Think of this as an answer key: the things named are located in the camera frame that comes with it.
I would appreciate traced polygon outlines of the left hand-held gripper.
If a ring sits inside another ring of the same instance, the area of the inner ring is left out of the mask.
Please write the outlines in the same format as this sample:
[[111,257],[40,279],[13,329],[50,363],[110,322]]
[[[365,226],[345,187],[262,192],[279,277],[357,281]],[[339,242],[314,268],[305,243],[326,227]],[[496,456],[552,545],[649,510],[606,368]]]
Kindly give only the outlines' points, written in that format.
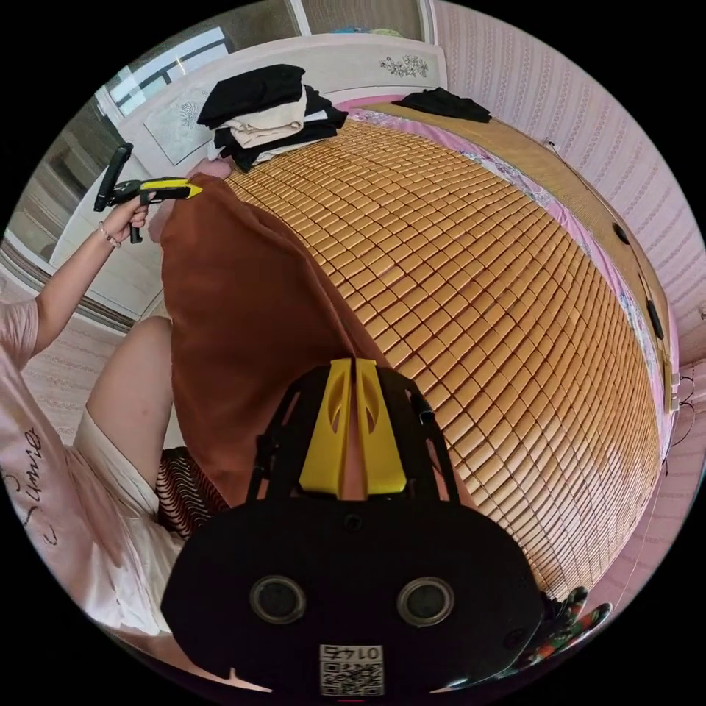
[[[186,178],[161,177],[158,179],[147,179],[142,182],[122,182],[117,185],[110,201],[110,211],[115,206],[128,202],[138,196],[140,197],[140,202],[147,204],[150,210],[155,204],[161,204],[162,200],[190,199],[201,192],[202,189],[200,187],[191,185]],[[129,239],[131,244],[141,243],[143,241],[141,230],[133,230],[131,236],[132,237]]]

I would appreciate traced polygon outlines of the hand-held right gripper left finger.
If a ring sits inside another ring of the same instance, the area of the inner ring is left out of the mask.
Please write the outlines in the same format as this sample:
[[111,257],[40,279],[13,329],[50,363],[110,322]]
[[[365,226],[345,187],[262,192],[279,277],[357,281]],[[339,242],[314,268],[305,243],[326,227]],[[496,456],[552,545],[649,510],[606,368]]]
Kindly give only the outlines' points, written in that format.
[[346,467],[352,398],[352,360],[333,360],[299,485],[306,493],[340,494]]

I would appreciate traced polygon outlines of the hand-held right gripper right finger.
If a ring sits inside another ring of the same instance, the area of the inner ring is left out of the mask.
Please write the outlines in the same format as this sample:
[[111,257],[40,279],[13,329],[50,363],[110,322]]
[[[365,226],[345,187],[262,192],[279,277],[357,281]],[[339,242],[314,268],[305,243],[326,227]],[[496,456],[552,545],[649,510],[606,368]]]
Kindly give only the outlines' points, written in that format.
[[355,360],[355,385],[360,451],[368,495],[402,493],[406,476],[391,418],[373,360]]

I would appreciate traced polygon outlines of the person's left hand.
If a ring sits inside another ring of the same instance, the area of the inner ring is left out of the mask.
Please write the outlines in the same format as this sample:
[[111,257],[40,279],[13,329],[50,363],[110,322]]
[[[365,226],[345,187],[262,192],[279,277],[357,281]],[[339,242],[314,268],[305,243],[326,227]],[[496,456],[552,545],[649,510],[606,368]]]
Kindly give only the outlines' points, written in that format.
[[114,248],[120,248],[132,237],[133,230],[140,231],[145,226],[148,211],[149,206],[142,204],[139,196],[115,206],[99,226],[102,237]]

